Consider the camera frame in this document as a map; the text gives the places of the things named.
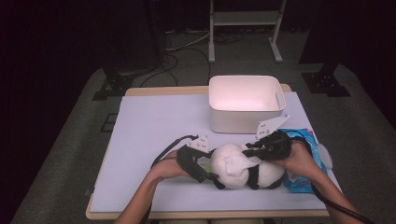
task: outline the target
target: white metal stand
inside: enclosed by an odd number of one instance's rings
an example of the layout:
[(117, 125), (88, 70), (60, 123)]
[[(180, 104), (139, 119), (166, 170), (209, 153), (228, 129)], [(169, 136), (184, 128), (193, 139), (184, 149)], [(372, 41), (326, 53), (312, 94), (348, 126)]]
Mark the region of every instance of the white metal stand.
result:
[(215, 26), (274, 25), (274, 34), (268, 39), (276, 62), (282, 63), (283, 60), (280, 56), (279, 49), (277, 48), (276, 40), (279, 33), (280, 23), (282, 22), (286, 1), (287, 0), (282, 0), (279, 11), (215, 12), (213, 4), (214, 0), (210, 0), (209, 62), (215, 62), (215, 43), (213, 37)]

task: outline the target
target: person's left hand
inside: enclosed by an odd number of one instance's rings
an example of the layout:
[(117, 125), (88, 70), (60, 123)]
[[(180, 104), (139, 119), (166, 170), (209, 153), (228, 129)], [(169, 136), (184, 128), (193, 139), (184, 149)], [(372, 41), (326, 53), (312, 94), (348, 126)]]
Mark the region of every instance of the person's left hand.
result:
[(158, 176), (161, 180), (174, 178), (180, 175), (191, 177), (177, 163), (177, 150), (169, 152), (162, 160), (155, 164), (149, 173)]

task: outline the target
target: white shelf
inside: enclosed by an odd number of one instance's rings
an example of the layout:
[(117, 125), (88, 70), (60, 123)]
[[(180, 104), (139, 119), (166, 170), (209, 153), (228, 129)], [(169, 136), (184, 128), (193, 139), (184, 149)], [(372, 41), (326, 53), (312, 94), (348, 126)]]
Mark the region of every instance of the white shelf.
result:
[(278, 11), (215, 12), (214, 25), (275, 25)]

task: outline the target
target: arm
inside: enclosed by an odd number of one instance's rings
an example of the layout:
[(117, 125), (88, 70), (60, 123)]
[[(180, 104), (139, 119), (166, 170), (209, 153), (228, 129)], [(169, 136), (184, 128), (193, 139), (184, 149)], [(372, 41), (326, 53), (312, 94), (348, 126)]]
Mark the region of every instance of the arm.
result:
[(176, 155), (176, 151), (170, 152), (162, 161), (148, 171), (134, 197), (116, 219), (115, 223), (140, 223), (148, 211), (155, 189), (161, 181), (180, 175), (189, 176), (177, 164)]
[[(351, 211), (359, 213), (352, 203), (334, 185), (330, 178), (320, 170), (303, 144), (293, 141), (291, 153), (288, 158), (281, 161), (269, 162), (283, 166), (295, 175), (308, 178), (325, 198)], [(362, 223), (356, 218), (350, 217), (327, 204), (326, 208), (334, 223)]]

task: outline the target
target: white bin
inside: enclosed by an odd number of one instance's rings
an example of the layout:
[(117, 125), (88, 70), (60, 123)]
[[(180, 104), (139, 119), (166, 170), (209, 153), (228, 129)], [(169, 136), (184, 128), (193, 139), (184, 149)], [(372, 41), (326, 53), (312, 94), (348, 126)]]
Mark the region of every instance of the white bin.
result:
[(286, 107), (279, 81), (269, 76), (217, 76), (209, 81), (211, 128), (216, 133), (256, 133), (260, 121)]

